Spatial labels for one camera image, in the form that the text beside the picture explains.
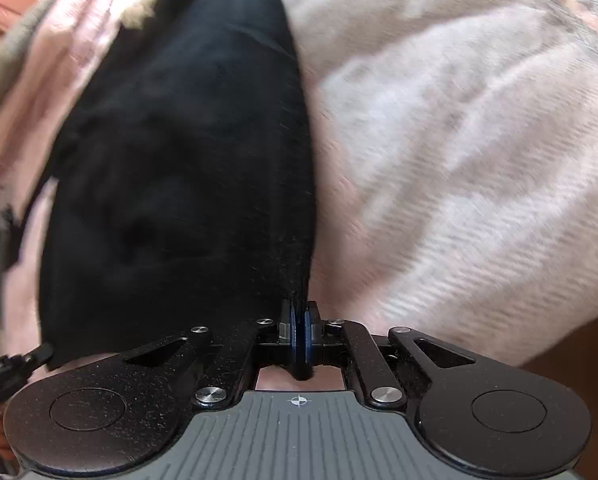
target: ribbed rubber surface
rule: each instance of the ribbed rubber surface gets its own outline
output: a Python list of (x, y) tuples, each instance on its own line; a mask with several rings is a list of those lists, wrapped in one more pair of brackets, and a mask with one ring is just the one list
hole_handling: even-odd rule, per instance
[[(43, 477), (28, 473), (26, 480)], [(195, 416), (158, 459), (118, 480), (468, 480), (417, 441), (396, 413), (352, 392), (247, 392)], [(570, 473), (554, 477), (573, 480)]]

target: triangular cutout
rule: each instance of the triangular cutout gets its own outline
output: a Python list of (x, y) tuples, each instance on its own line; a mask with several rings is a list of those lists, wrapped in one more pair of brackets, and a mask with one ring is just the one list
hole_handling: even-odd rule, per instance
[(166, 363), (185, 343), (185, 339), (176, 339), (164, 346), (155, 348), (146, 353), (131, 357), (125, 362), (129, 365), (145, 366), (146, 368), (158, 368)]
[(415, 339), (415, 344), (439, 368), (455, 368), (457, 366), (466, 366), (474, 363), (474, 359), (456, 354), (426, 339)]

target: round metal bolt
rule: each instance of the round metal bolt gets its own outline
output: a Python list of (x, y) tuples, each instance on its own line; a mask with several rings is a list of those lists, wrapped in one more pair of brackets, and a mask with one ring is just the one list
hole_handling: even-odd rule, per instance
[(388, 404), (390, 402), (401, 400), (403, 394), (397, 388), (393, 388), (392, 386), (379, 386), (379, 388), (375, 388), (370, 392), (370, 396), (377, 402)]
[(205, 388), (201, 388), (197, 390), (195, 393), (195, 397), (199, 402), (203, 402), (204, 404), (214, 404), (215, 402), (221, 402), (225, 399), (226, 393), (223, 388), (219, 388), (218, 386), (206, 386)]

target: black round pad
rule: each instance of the black round pad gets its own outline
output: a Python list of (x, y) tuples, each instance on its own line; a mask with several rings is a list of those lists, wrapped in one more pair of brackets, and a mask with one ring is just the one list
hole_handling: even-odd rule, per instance
[(59, 426), (73, 431), (95, 431), (111, 426), (125, 412), (122, 396), (103, 388), (82, 388), (60, 396), (50, 407)]
[(514, 390), (493, 390), (474, 399), (473, 415), (491, 430), (524, 433), (544, 421), (546, 408), (531, 395)]

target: black cloth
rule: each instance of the black cloth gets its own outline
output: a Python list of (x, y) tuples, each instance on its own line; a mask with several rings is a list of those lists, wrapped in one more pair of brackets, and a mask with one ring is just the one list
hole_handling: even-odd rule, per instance
[(158, 0), (66, 118), (40, 276), (50, 368), (305, 301), (313, 159), (280, 0)]

